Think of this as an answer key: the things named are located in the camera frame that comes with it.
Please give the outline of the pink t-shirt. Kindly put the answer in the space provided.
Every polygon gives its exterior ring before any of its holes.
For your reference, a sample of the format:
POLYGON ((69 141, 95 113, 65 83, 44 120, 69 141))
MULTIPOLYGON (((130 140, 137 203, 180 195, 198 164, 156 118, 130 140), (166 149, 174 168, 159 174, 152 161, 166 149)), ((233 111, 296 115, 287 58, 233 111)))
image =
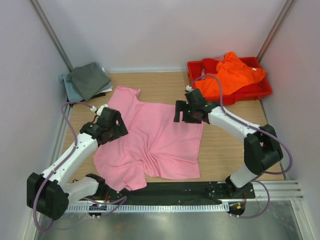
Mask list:
POLYGON ((98 174, 116 191, 145 188, 146 176, 200 177, 198 154, 204 125, 174 122, 175 106, 138 100, 140 90, 117 86, 108 106, 120 111, 128 134, 98 147, 98 174))

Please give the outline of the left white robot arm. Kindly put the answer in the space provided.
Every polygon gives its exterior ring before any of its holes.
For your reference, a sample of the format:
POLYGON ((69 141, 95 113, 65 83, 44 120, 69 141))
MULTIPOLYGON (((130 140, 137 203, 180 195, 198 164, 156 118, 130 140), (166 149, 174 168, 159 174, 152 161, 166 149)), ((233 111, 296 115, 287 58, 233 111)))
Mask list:
POLYGON ((58 220, 69 204, 90 197, 101 200, 106 181, 93 173, 73 183, 69 179, 98 147, 128 134, 120 111, 104 104, 95 110, 93 121, 85 123, 71 146, 42 173, 32 173, 26 182, 26 203, 36 215, 58 220))

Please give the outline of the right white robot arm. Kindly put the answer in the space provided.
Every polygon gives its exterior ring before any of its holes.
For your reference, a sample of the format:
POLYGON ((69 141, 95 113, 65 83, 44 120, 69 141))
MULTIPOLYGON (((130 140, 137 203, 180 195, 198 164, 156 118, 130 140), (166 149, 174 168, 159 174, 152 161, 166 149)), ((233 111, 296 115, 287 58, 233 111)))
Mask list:
POLYGON ((208 102, 199 89, 185 94, 185 100, 175 102, 174 122, 188 124, 207 123, 219 127, 243 142, 244 163, 225 180, 225 192, 237 198, 244 188, 283 158, 275 129, 245 121, 227 111, 222 102, 208 102))

